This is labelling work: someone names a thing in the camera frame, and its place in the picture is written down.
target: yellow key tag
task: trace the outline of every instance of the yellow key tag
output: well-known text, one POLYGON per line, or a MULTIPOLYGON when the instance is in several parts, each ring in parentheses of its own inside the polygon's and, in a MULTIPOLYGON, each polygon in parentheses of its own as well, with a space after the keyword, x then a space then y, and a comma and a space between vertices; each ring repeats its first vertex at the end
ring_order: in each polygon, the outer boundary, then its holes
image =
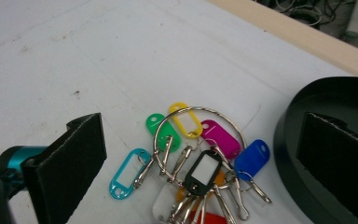
MULTIPOLYGON (((170 106, 170 113, 185 107, 188 107, 185 103, 175 103, 170 106)), ((173 116, 173 121, 186 137, 198 138, 202 134, 202 124, 192 110, 173 116)))

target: plastic key tag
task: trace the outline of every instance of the plastic key tag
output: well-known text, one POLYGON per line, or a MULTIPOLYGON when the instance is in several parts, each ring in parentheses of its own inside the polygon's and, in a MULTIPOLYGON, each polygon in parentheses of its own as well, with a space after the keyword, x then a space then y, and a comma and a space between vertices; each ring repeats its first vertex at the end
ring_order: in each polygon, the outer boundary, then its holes
POLYGON ((201 137, 210 145, 217 144, 226 158, 232 160, 241 153, 241 145, 230 133, 228 133, 216 121, 206 119, 202 123, 201 137))
MULTIPOLYGON (((225 184, 225 173, 223 172, 223 170, 220 170, 219 173, 217 174, 216 178, 214 179, 214 183, 217 186, 222 186, 223 184, 225 184)), ((213 192, 209 192, 208 193, 208 197, 211 197, 213 195, 213 192)), ((176 192, 176 201, 177 202, 181 202, 186 196, 186 190, 181 188, 176 192)))
POLYGON ((194 195, 203 196, 209 192, 222 167, 222 158, 211 150, 201 152, 185 177, 186 189, 194 195))
POLYGON ((257 139, 235 159, 235 173, 240 179, 250 181, 267 161, 269 147, 264 141, 257 139))
POLYGON ((126 199, 133 191, 133 182, 150 161, 150 154, 136 148, 130 152, 110 182, 109 192, 115 199, 126 199))
MULTIPOLYGON (((190 213, 190 220, 193 220, 195 215, 195 212, 191 212, 190 213)), ((197 224, 201 223, 201 217, 199 217, 199 219, 197 220, 197 224)), ((225 217, 221 217, 218 216, 216 214, 213 213, 209 213, 209 212, 205 212, 205 220, 204 223, 213 223, 213 224, 227 224, 226 218, 225 217)))
POLYGON ((153 204, 153 217, 160 223, 167 223, 166 220, 171 214, 171 208, 176 203, 174 194, 178 190, 173 184, 166 183, 159 191, 158 197, 153 204))
MULTIPOLYGON (((185 107, 188 107, 185 103, 175 103, 170 106, 170 113, 185 107)), ((197 138, 202 133, 202 125, 192 110, 173 116, 173 121, 184 136, 197 138)))
MULTIPOLYGON (((164 120, 164 115, 162 114, 152 114, 150 115, 146 120, 146 127, 149 130, 149 132, 154 136, 156 133, 157 127, 161 123, 162 120, 164 120)), ((170 152, 176 151, 180 144, 181 144, 181 138, 179 134, 176 132, 176 130, 173 128, 173 126, 167 121, 164 123, 164 125, 161 127, 161 129, 158 132, 158 149, 163 151, 165 149, 166 144, 166 136, 172 136, 173 141, 171 144, 170 152)))

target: wooden board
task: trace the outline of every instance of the wooden board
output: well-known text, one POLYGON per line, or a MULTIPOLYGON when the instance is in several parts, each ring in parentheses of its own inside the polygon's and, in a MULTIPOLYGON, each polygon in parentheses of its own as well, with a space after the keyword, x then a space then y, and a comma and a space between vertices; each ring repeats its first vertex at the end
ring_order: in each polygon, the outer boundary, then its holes
POLYGON ((358 76, 358 49, 250 0, 208 0, 279 38, 358 76))

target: light blue key tag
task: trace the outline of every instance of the light blue key tag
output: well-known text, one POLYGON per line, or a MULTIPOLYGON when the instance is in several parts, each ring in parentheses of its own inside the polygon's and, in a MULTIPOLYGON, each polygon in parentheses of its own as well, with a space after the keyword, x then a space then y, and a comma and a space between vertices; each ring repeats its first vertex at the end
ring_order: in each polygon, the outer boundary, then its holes
POLYGON ((264 141, 257 139, 235 159, 235 173, 240 179, 250 181, 267 161, 269 147, 264 141))
POLYGON ((142 149, 136 148, 130 152, 123 164, 121 164, 109 185, 110 195, 114 199, 126 199, 133 191, 133 183, 150 161, 150 154, 142 149))

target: white tabletop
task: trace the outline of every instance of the white tabletop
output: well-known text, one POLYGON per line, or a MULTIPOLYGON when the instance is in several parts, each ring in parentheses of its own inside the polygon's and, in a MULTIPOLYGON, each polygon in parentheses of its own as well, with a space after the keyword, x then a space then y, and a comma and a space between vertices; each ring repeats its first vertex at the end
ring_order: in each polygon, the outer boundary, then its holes
MULTIPOLYGON (((132 149, 151 151, 150 114, 175 102, 207 106, 273 150, 277 121, 301 88, 349 75, 203 0, 0 0, 0 154, 48 146, 68 121, 101 112, 107 160, 69 223, 157 223, 157 166, 128 199, 108 192, 132 149)), ((244 195, 247 223, 311 223, 272 151, 255 182, 273 203, 244 195)), ((18 223, 36 223, 26 191, 10 206, 18 223)))

